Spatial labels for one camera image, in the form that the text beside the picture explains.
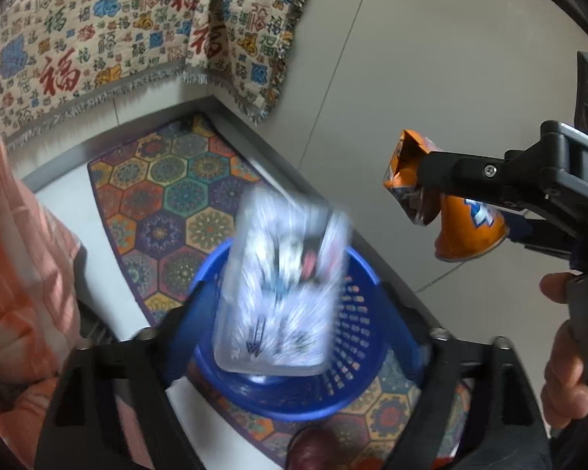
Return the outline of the person's right hand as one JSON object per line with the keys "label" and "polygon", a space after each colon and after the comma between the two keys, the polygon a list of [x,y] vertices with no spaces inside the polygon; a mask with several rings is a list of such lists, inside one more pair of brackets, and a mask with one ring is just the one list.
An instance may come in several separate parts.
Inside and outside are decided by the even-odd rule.
{"label": "person's right hand", "polygon": [[[544,296],[556,304],[567,304],[565,286],[575,277],[571,273],[547,274],[539,283]],[[551,354],[544,371],[541,391],[543,413],[551,428],[565,428],[570,421],[588,414],[588,385],[582,380],[584,364],[573,338],[570,323],[565,322],[554,335]]]}

